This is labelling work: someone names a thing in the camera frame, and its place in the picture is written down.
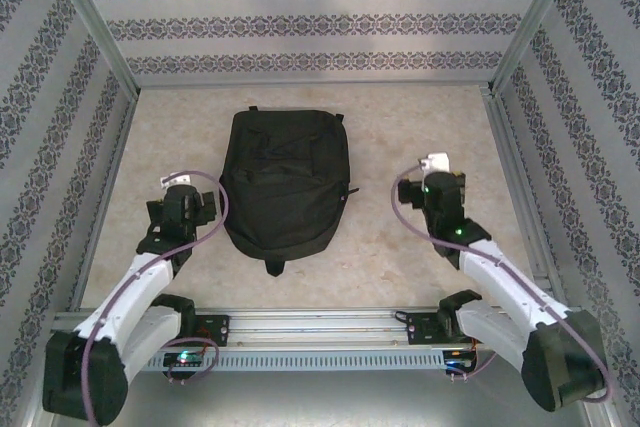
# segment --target tiled floor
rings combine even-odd
[[[222,231],[194,250],[167,292],[199,307],[432,306],[474,283],[394,217],[396,174],[429,152],[467,174],[467,214],[529,273],[506,182],[477,87],[323,85],[143,91],[91,268],[83,306],[97,306],[130,265],[159,179],[181,169],[219,175],[234,113],[248,105],[318,108],[345,115],[352,187],[329,248],[287,263],[273,278]],[[196,180],[200,191],[210,188]],[[419,212],[404,208],[416,225]],[[203,227],[201,232],[210,227]]]

